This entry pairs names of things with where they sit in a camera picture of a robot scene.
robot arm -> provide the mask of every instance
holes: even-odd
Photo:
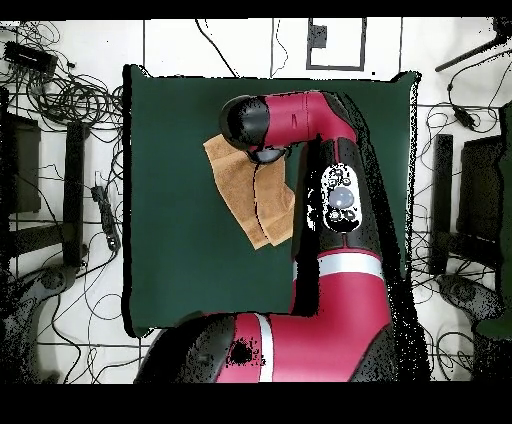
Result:
[[[286,315],[211,315],[165,330],[136,382],[393,380],[378,232],[357,134],[341,102],[318,91],[241,96],[224,106],[220,126],[253,161],[271,162],[303,143],[293,307]],[[149,378],[146,370],[158,369],[155,358],[176,351],[176,340],[173,371]]]

silver band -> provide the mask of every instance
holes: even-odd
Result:
[[[320,266],[320,277],[339,272],[359,272],[370,274],[384,280],[382,265],[372,255],[365,253],[335,253],[327,255],[318,260]],[[293,280],[297,279],[297,262],[293,262]]]
[[[266,317],[260,314],[254,315],[256,315],[260,322],[261,332],[262,364],[260,365],[260,383],[271,383],[272,374],[274,373],[274,339],[272,337],[272,329]]]

brown towel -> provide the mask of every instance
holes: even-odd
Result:
[[[208,140],[204,148],[215,184],[254,248],[288,240],[293,232],[295,195],[285,184],[284,157],[256,168],[245,152],[232,147],[222,135]]]

green mat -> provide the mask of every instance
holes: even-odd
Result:
[[[222,106],[242,94],[315,89],[352,98],[370,129],[404,273],[410,102],[418,74],[375,82],[152,78],[138,66],[126,72],[125,92],[131,84],[131,250],[127,254],[125,243],[123,299],[129,334],[175,325],[198,310],[288,311],[291,240],[254,250],[221,198],[203,148],[220,132]],[[286,162],[292,189],[296,150]]]

black cable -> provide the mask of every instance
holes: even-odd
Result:
[[[43,35],[41,30],[46,30],[49,35]],[[17,65],[9,65],[9,70],[7,73],[0,73],[0,85],[8,85],[15,84],[16,93],[13,96],[12,100],[16,101],[16,113],[18,113],[18,109],[25,110],[27,112],[28,117],[34,119],[32,116],[33,113],[38,114],[40,116],[40,121],[42,121],[48,129],[41,128],[43,132],[55,132],[55,133],[65,133],[66,129],[60,129],[59,126],[65,126],[68,122],[80,120],[85,122],[89,129],[91,130],[91,137],[98,139],[99,141],[111,144],[112,145],[112,160],[109,170],[109,177],[106,181],[106,190],[110,186],[115,186],[116,192],[118,196],[122,196],[122,193],[119,190],[118,181],[123,180],[123,165],[122,165],[122,86],[115,88],[111,93],[109,92],[107,86],[99,79],[90,76],[90,75],[74,75],[72,73],[75,65],[72,64],[69,59],[63,55],[61,52],[52,48],[52,46],[60,40],[60,33],[57,27],[53,25],[51,22],[49,23],[41,23],[41,22],[27,22],[21,25],[16,31],[11,31],[17,36],[17,42],[21,45],[25,45],[27,47],[31,47],[40,51],[45,51],[57,57],[57,69],[54,75],[48,77],[48,75],[44,75],[38,73],[34,70],[23,68]],[[52,92],[49,92],[48,87],[51,86],[54,88]],[[20,93],[22,86],[25,87],[24,93]],[[25,95],[27,100],[30,103],[31,108],[21,108],[18,105],[18,96]],[[111,139],[105,139],[100,137],[97,133],[100,131],[115,131],[114,137]],[[41,179],[47,180],[56,180],[56,181],[65,181],[65,178],[59,174],[57,167],[55,164],[47,165],[45,167],[41,167],[40,169],[53,167],[57,178],[41,176]],[[39,190],[34,184],[31,184],[29,181],[25,180],[22,176],[18,176],[20,179],[25,181],[27,184],[32,185],[35,189],[43,197],[49,212],[53,218],[53,222],[55,225],[59,225],[53,211],[50,208],[50,205],[45,197],[45,195]],[[84,187],[91,191],[91,187],[88,187],[84,184]],[[119,202],[117,207],[115,208],[115,212],[111,211],[112,217],[116,225],[122,224],[120,221],[121,214],[118,215],[118,210],[120,205]],[[84,222],[84,223],[93,223],[93,224],[101,224],[101,222]],[[62,338],[62,335],[58,333],[58,330],[55,328],[55,322],[70,308],[72,308],[81,297],[86,298],[86,304],[91,310],[88,299],[87,299],[87,291],[95,284],[100,275],[103,273],[105,267],[111,263],[116,257],[117,252],[113,253],[111,257],[105,261],[103,264],[96,266],[94,268],[89,269],[89,255],[91,251],[91,243],[94,239],[93,236],[89,242],[89,254],[87,256],[87,266],[85,272],[76,276],[76,279],[84,277],[84,293],[76,299],[65,311],[60,313],[57,316],[58,308],[56,309],[52,322],[44,328],[39,334],[41,335],[47,328],[50,326],[54,328],[59,337]],[[100,273],[96,276],[94,281],[89,285],[88,288],[85,288],[87,285],[87,276],[101,269]],[[60,306],[60,297],[58,299],[58,307]],[[98,314],[95,314],[100,319],[105,319],[104,317],[100,317]],[[73,344],[70,340],[63,338],[65,341],[70,342],[68,345],[70,346],[78,346],[77,344]],[[88,370],[92,377],[94,377],[94,372],[92,370],[92,366],[94,360],[96,358],[96,348],[91,347],[90,343],[87,345],[89,348],[89,353],[87,355],[87,368],[84,372],[75,378],[72,382],[77,381],[83,374],[85,374]],[[68,371],[65,382],[68,382],[69,376],[71,375],[73,369],[75,369],[80,357],[81,350],[79,350],[79,357],[73,364],[72,368]]]
[[[86,283],[87,283],[87,276],[84,276],[84,277],[85,277],[84,278],[84,298],[85,298],[85,303],[87,305],[87,308],[91,312],[91,316],[95,316],[96,318],[101,319],[102,321],[112,321],[114,319],[117,319],[117,318],[121,317],[122,313],[119,313],[119,315],[116,315],[113,318],[105,318],[105,317],[102,317],[102,316],[98,315],[96,312],[94,312],[94,309],[96,308],[96,306],[91,308],[91,306],[89,305],[89,301],[87,300],[87,290],[85,288]],[[104,297],[107,297],[107,296],[116,296],[119,299],[121,299],[121,296],[119,296],[117,293],[108,293],[105,296],[103,296],[101,299],[103,299]]]
[[[279,26],[280,26],[280,25],[281,25],[281,19],[279,19],[279,21],[277,21],[277,29],[276,29],[276,35],[275,35],[275,37],[276,37],[276,41],[277,41],[277,43],[279,44],[279,46],[284,50],[284,52],[285,52],[285,54],[286,54],[286,58],[285,58],[285,60],[284,60],[284,62],[283,62],[283,64],[282,64],[282,66],[281,66],[281,67],[279,67],[279,68],[277,68],[277,69],[272,73],[271,78],[273,78],[273,77],[274,77],[274,75],[275,75],[275,74],[277,74],[277,72],[278,72],[278,71],[280,71],[281,69],[283,69],[283,68],[286,66],[286,62],[288,62],[288,50],[286,50],[286,49],[284,48],[284,46],[281,44],[281,41],[279,41],[279,38],[278,38],[278,35],[279,35]]]
[[[41,346],[68,346],[73,347],[73,345],[70,345],[69,343],[62,343],[62,342],[36,342],[36,344]],[[127,344],[104,344],[104,343],[76,343],[77,346],[80,347],[105,347],[105,348],[120,348],[120,349],[139,349],[139,345],[127,345]],[[140,346],[141,348],[150,348],[151,345],[143,344]]]
[[[107,293],[107,294],[103,295],[102,297],[100,297],[98,299],[98,301],[94,304],[94,307],[92,309],[89,307],[89,304],[87,304],[87,307],[89,308],[89,310],[91,312],[91,315],[89,316],[89,322],[87,324],[87,342],[88,342],[88,349],[89,349],[89,351],[87,353],[87,358],[88,358],[88,360],[87,360],[87,370],[89,371],[89,373],[91,375],[91,381],[94,380],[94,359],[96,358],[96,353],[97,353],[97,349],[91,347],[91,321],[92,321],[92,317],[95,316],[95,317],[98,317],[98,318],[100,318],[101,320],[104,320],[104,321],[111,321],[113,319],[119,318],[122,315],[122,314],[119,314],[119,315],[117,315],[114,318],[108,319],[108,318],[100,317],[99,315],[96,314],[95,310],[98,307],[98,305],[101,303],[101,301],[103,299],[106,299],[109,296],[117,296],[119,298],[121,297],[121,296],[119,296],[116,293]],[[90,356],[92,355],[93,351],[94,351],[94,358],[89,359]]]
[[[57,218],[55,217],[55,214],[53,213],[52,211],[52,208],[48,202],[48,199],[46,199],[46,196],[44,195],[44,193],[37,187],[35,186],[34,184],[32,184],[30,181],[26,180],[25,178],[23,178],[22,176],[20,176],[18,173],[15,173],[15,176],[17,178],[19,178],[21,181],[23,181],[24,183],[30,185],[31,187],[35,188],[39,194],[43,197],[43,200],[44,202],[46,203],[46,207],[48,208],[48,211],[50,212],[50,215],[53,219],[53,223],[57,226],[57,228],[59,229],[59,235],[60,235],[60,239],[61,239],[61,242],[64,243],[64,234],[62,233],[62,228],[61,226],[59,225],[58,221],[57,221]],[[34,273],[38,273],[38,272],[41,272],[42,270],[36,270],[36,271],[33,271],[33,272],[30,272],[28,274],[26,274],[23,279],[25,279],[27,276],[31,275],[31,274],[34,274]],[[19,272],[18,272],[18,269],[16,269],[16,276],[14,276],[11,271],[7,270],[7,269],[2,269],[0,270],[0,272],[5,272],[5,273],[8,273],[11,277],[14,278],[14,282],[16,283],[19,283],[20,282],[20,279],[19,279]]]
[[[15,219],[9,218],[9,222],[16,222]],[[32,222],[32,223],[41,223],[41,224],[54,224],[55,221],[53,219],[18,219],[18,222]],[[64,221],[57,221],[59,224],[63,224]],[[101,225],[100,221],[78,221],[81,224],[87,225]]]
[[[72,342],[68,338],[64,337],[59,332],[59,330],[57,330],[57,327],[55,327],[55,316],[57,315],[57,312],[59,311],[59,307],[60,307],[60,294],[57,295],[57,307],[55,308],[55,311],[53,312],[52,321],[51,321],[50,325],[52,326],[53,331],[55,332],[55,334],[57,334],[57,336],[59,336],[62,340],[68,342],[69,344],[73,345],[78,350],[78,357],[76,358],[75,362],[73,363],[73,366],[69,369],[68,373],[66,374],[66,377],[64,377],[63,384],[66,384],[68,382],[69,376],[71,375],[71,372],[75,369],[76,365],[78,364],[78,361],[82,357],[82,349],[80,349],[80,347],[77,346],[74,342]]]
[[[120,368],[120,367],[125,367],[126,365],[130,365],[130,364],[134,364],[135,362],[138,362],[140,361],[141,359],[144,359],[144,356],[142,358],[135,358],[131,361],[128,361],[128,362],[124,362],[124,363],[121,363],[121,364],[112,364],[112,365],[107,365],[105,367],[103,367],[101,369],[101,371],[98,373],[98,375],[94,378],[94,380],[92,381],[92,384],[95,384],[95,383],[99,383],[98,379],[100,378],[100,375],[103,373],[103,371],[109,369],[109,368]]]
[[[422,163],[422,165],[423,165],[426,169],[429,169],[430,171],[432,171],[432,169],[431,169],[429,166],[427,166],[427,165],[425,164],[425,162],[423,161],[423,156],[424,156],[424,155],[429,151],[429,149],[431,148],[432,140],[434,139],[434,137],[435,137],[437,134],[439,134],[439,133],[440,133],[440,132],[441,132],[441,131],[446,127],[446,126],[451,125],[451,124],[453,124],[454,122],[457,122],[457,121],[459,120],[459,119],[458,119],[458,117],[461,117],[461,119],[465,119],[464,117],[465,117],[466,115],[464,115],[464,113],[466,113],[468,116],[470,116],[470,117],[472,118],[473,125],[472,125],[472,127],[468,127],[468,129],[470,129],[470,130],[472,130],[472,131],[474,131],[474,132],[478,132],[478,133],[486,133],[486,132],[491,131],[491,130],[495,127],[495,125],[496,125],[496,123],[497,123],[498,118],[497,118],[497,113],[495,112],[494,108],[492,108],[492,107],[491,107],[491,104],[492,104],[492,102],[494,101],[494,99],[496,98],[497,93],[498,93],[498,91],[500,90],[501,86],[503,85],[503,81],[504,81],[504,79],[505,79],[506,73],[508,72],[508,70],[509,70],[509,69],[510,69],[510,67],[512,66],[512,62],[511,62],[511,63],[507,66],[507,68],[505,69],[505,72],[503,73],[503,76],[502,76],[502,78],[501,78],[501,80],[500,80],[500,83],[499,83],[499,85],[498,85],[498,88],[497,88],[497,90],[496,90],[496,92],[495,92],[494,96],[492,97],[492,99],[491,99],[491,101],[489,102],[489,105],[488,105],[487,107],[476,107],[476,106],[466,106],[466,107],[463,107],[463,106],[460,106],[460,105],[455,105],[455,104],[453,103],[453,101],[452,101],[452,98],[451,98],[451,91],[452,91],[452,89],[453,89],[453,81],[454,81],[454,79],[455,79],[455,78],[456,78],[456,76],[457,76],[458,74],[460,74],[462,71],[464,71],[464,70],[466,70],[466,69],[469,69],[469,68],[471,68],[471,67],[473,67],[473,66],[477,66],[477,65],[479,65],[479,64],[481,64],[481,63],[483,63],[483,62],[485,62],[485,61],[487,61],[487,60],[492,59],[493,57],[497,57],[497,56],[500,56],[500,55],[503,55],[503,54],[506,54],[506,52],[499,53],[499,54],[497,54],[497,55],[491,56],[490,58],[487,58],[487,59],[485,59],[485,60],[483,60],[483,61],[481,61],[481,62],[479,62],[479,63],[477,63],[477,64],[475,64],[475,65],[468,66],[468,67],[466,67],[466,68],[464,68],[464,69],[460,70],[459,72],[457,72],[457,73],[453,76],[453,78],[452,78],[452,80],[451,80],[451,82],[450,82],[450,84],[449,84],[449,86],[448,86],[448,99],[449,99],[449,102],[448,102],[448,103],[446,103],[446,102],[442,102],[442,103],[439,103],[439,104],[434,105],[434,106],[432,106],[432,107],[431,107],[431,109],[429,110],[429,113],[428,113],[428,115],[427,115],[427,120],[426,120],[426,125],[427,125],[428,132],[429,132],[429,140],[427,141],[427,143],[426,143],[426,144],[425,144],[425,146],[423,147],[421,154],[420,154],[419,156],[417,156],[417,158],[416,158],[417,160],[419,160],[419,161]],[[435,113],[435,114],[432,114],[432,111],[433,111],[433,109],[434,109],[434,108],[436,108],[436,107],[444,107],[444,106],[446,106],[446,105],[451,106],[451,107],[454,109],[455,114],[456,114],[456,115],[458,114],[458,117],[456,116],[456,118],[457,118],[457,119],[456,119],[455,121],[451,121],[451,122],[449,122],[449,118],[448,118],[448,115],[447,115],[446,113]],[[494,125],[493,125],[491,128],[489,128],[488,130],[485,130],[485,131],[479,131],[478,129],[475,129],[475,128],[478,128],[478,127],[480,126],[480,123],[481,123],[480,116],[479,116],[479,115],[477,115],[477,114],[476,114],[476,112],[482,112],[482,111],[487,111],[487,113],[489,114],[489,116],[490,116],[491,118],[493,118],[493,119],[494,119]],[[444,117],[445,117],[445,121],[444,121],[444,123],[443,123],[442,125],[437,126],[437,127],[433,127],[433,126],[431,126],[431,125],[430,125],[429,120],[430,120],[430,118],[432,118],[432,117],[434,117],[434,116],[436,116],[436,115],[442,115],[442,116],[444,116]],[[433,128],[439,128],[439,131],[438,131],[434,136],[432,136],[432,132],[431,132],[431,129],[433,129]],[[426,227],[427,227],[427,228],[426,228],[426,231],[421,231],[421,232],[420,232],[420,231],[415,231],[415,230],[414,230],[414,228],[413,228],[413,239],[415,239],[415,240],[419,240],[419,241],[418,241],[418,243],[417,243],[417,244],[416,244],[416,246],[415,246],[415,249],[414,249],[414,251],[416,252],[416,256],[417,256],[417,257],[416,257],[416,259],[415,259],[415,260],[413,260],[413,262],[420,260],[420,261],[423,263],[423,269],[413,268],[413,273],[418,274],[418,275],[421,275],[421,274],[428,275],[428,272],[426,272],[426,271],[425,271],[425,269],[426,269],[426,267],[428,266],[428,261],[427,261],[426,259],[429,259],[429,258],[430,258],[430,255],[429,255],[429,256],[427,256],[427,257],[425,257],[425,258],[419,257],[417,249],[418,249],[418,248],[420,248],[420,247],[422,247],[422,248],[427,248],[427,250],[429,250],[429,251],[430,251],[430,249],[431,249],[431,248],[430,248],[430,246],[429,246],[429,242],[428,242],[428,240],[427,240],[427,237],[430,235],[430,233],[431,233],[431,232],[430,232],[430,230],[429,230],[429,225],[428,225],[428,220],[430,219],[430,217],[427,217],[427,213],[426,213],[426,212],[427,212],[427,208],[426,208],[425,206],[423,206],[423,205],[421,205],[421,204],[417,203],[416,197],[417,197],[419,194],[423,193],[423,192],[424,192],[425,190],[427,190],[428,188],[430,188],[431,186],[432,186],[432,184],[429,184],[429,185],[428,185],[428,186],[426,186],[425,188],[423,188],[423,189],[421,189],[421,190],[419,190],[419,191],[416,191],[416,192],[414,193],[414,202],[415,202],[415,205],[420,206],[420,207],[422,207],[422,208],[425,210],[425,216],[423,216],[423,217],[421,217],[421,218],[425,219],[425,221],[426,221]],[[483,279],[483,277],[484,277],[484,275],[485,275],[485,274],[491,274],[491,273],[493,273],[493,271],[486,271],[486,267],[484,267],[484,268],[483,268],[483,270],[482,270],[482,272],[481,272],[481,273],[480,273],[480,272],[477,272],[477,273],[464,273],[463,271],[464,271],[467,267],[469,267],[469,265],[471,264],[471,261],[469,261],[469,260],[467,260],[467,259],[463,259],[463,258],[458,258],[458,257],[453,256],[453,255],[450,255],[450,256],[449,256],[449,258],[462,259],[462,261],[463,261],[463,262],[462,262],[462,264],[461,264],[461,265],[458,267],[458,269],[455,271],[455,273],[454,273],[454,274],[456,274],[456,275],[461,275],[461,276],[464,276],[464,277],[466,277],[466,278],[467,278],[467,277],[469,277],[469,276],[479,275],[479,278],[478,278],[478,279],[476,279],[476,280],[474,280],[474,281],[478,281],[478,280]],[[422,302],[417,302],[416,304],[421,304],[421,303],[425,303],[425,302],[427,302],[428,300],[430,300],[430,299],[432,298],[432,296],[434,295],[434,293],[438,293],[438,294],[439,294],[439,291],[435,290],[435,289],[433,288],[433,286],[432,286],[432,282],[435,282],[435,280],[436,280],[436,278],[437,278],[437,276],[436,276],[436,275],[434,275],[434,276],[430,276],[428,279],[426,279],[426,280],[424,280],[424,281],[418,281],[418,280],[417,280],[417,278],[419,278],[419,277],[415,277],[415,278],[413,278],[413,279],[412,279],[412,281],[413,281],[413,289],[414,289],[414,288],[416,288],[416,287],[420,287],[420,286],[422,286],[422,287],[425,287],[425,288],[427,288],[428,290],[430,290],[430,292],[431,292],[431,293],[430,293],[430,297],[429,297],[428,299],[426,299],[426,300],[424,300],[424,301],[422,301]],[[433,339],[432,335],[431,335],[430,333],[428,333],[428,335],[429,335],[429,337],[430,337],[430,339],[431,339],[431,341],[432,341],[432,343],[427,343],[427,345],[429,345],[429,346],[432,348],[432,351],[431,351],[431,353],[430,353],[429,355],[430,355],[431,357],[435,357],[435,358],[437,359],[437,363],[438,363],[438,365],[439,365],[439,368],[440,368],[440,370],[441,370],[441,373],[442,373],[443,377],[444,377],[446,380],[450,380],[450,378],[448,377],[448,375],[447,375],[447,373],[446,373],[446,371],[445,371],[445,367],[446,367],[446,366],[451,366],[451,367],[453,368],[454,364],[457,364],[457,365],[461,366],[462,368],[466,369],[467,371],[469,371],[469,372],[471,373],[471,371],[472,371],[472,361],[470,360],[470,358],[471,358],[471,356],[470,356],[470,355],[467,355],[467,354],[465,354],[464,352],[459,351],[459,352],[457,352],[457,355],[456,355],[458,360],[456,360],[456,359],[454,359],[454,358],[453,358],[453,356],[454,356],[454,355],[448,355],[448,354],[446,354],[446,352],[442,351],[442,349],[440,348],[440,343],[441,343],[441,341],[442,341],[445,337],[447,337],[447,336],[449,336],[449,335],[459,335],[459,336],[461,336],[461,337],[465,337],[467,340],[469,340],[469,341],[472,343],[472,342],[473,342],[473,340],[472,340],[469,336],[467,336],[466,334],[461,333],[461,332],[453,332],[453,331],[452,331],[452,332],[446,332],[446,333],[441,334],[441,335],[438,337],[437,342],[436,342],[436,343],[434,343],[434,339]],[[447,363],[443,362],[443,359],[442,359],[442,358],[447,358]]]
[[[139,337],[139,371],[142,366],[142,339]]]
[[[203,35],[204,38],[206,38],[208,40],[208,42],[213,46],[213,48],[217,51],[217,53],[219,54],[220,58],[222,59],[222,61],[224,62],[224,64],[227,66],[227,68],[229,69],[229,72],[231,72],[231,75],[233,75],[235,78],[238,78],[238,75],[235,73],[235,71],[233,71],[233,69],[231,69],[231,66],[229,66],[228,62],[226,61],[226,59],[224,59],[224,56],[222,55],[222,53],[220,52],[219,48],[215,45],[215,43],[212,41],[212,39],[210,37],[208,37],[208,35],[205,34],[205,32],[203,31],[203,29],[201,28],[201,25],[199,25],[199,20],[197,19],[194,19],[195,23],[196,23],[196,26],[197,26],[197,29],[199,30],[199,32]]]
[[[498,114],[496,113],[496,110],[491,107],[491,104],[494,101],[494,99],[496,98],[496,96],[498,95],[498,92],[501,89],[501,86],[503,85],[503,81],[505,79],[505,76],[506,76],[508,70],[510,69],[510,67],[512,66],[512,61],[506,67],[505,72],[503,73],[503,76],[501,77],[501,80],[500,80],[500,83],[498,85],[498,88],[496,89],[496,92],[494,93],[494,95],[491,98],[491,100],[489,102],[489,105],[487,107],[461,106],[461,105],[454,104],[454,102],[452,101],[453,82],[454,82],[455,78],[460,73],[466,71],[467,69],[473,68],[475,66],[479,66],[479,65],[481,65],[481,64],[483,64],[483,63],[485,63],[485,62],[487,62],[489,60],[495,60],[499,56],[504,56],[506,54],[508,54],[510,56],[511,53],[512,53],[512,49],[508,49],[508,50],[505,50],[503,52],[496,53],[496,54],[494,54],[492,56],[489,56],[488,58],[483,59],[483,60],[481,60],[481,61],[479,61],[477,63],[474,63],[472,65],[466,66],[466,67],[462,68],[461,70],[459,70],[458,72],[456,72],[455,75],[453,75],[452,79],[450,80],[450,83],[448,84],[448,87],[447,87],[448,100],[449,100],[450,105],[452,106],[452,109],[455,112],[455,116],[457,117],[457,119],[460,121],[460,123],[463,126],[465,126],[466,128],[470,129],[473,132],[476,132],[476,133],[479,133],[479,134],[485,134],[485,133],[488,133],[489,131],[491,131],[492,129],[494,129],[494,127],[497,125],[497,123],[498,123]],[[475,111],[487,111],[487,114],[494,121],[493,125],[489,129],[484,130],[484,131],[479,131],[478,129],[475,129],[475,128],[478,128],[480,126],[480,118],[479,118],[478,124],[475,124],[474,120],[472,119],[471,112],[475,112]]]
[[[10,270],[0,270],[0,272],[6,272],[7,274],[9,274],[9,277],[11,277],[11,280],[7,280],[3,286],[3,288],[6,288],[7,291],[4,291],[2,293],[2,301],[5,302],[6,304],[11,304],[11,306],[9,308],[2,306],[2,315],[9,315],[11,312],[15,311],[15,309],[19,306],[16,303],[18,299],[31,287],[31,285],[47,269],[45,268],[46,262],[48,262],[50,259],[52,259],[53,257],[57,256],[60,253],[62,253],[62,250],[48,257],[38,269],[30,271],[19,278],[16,278],[16,276],[13,275]]]

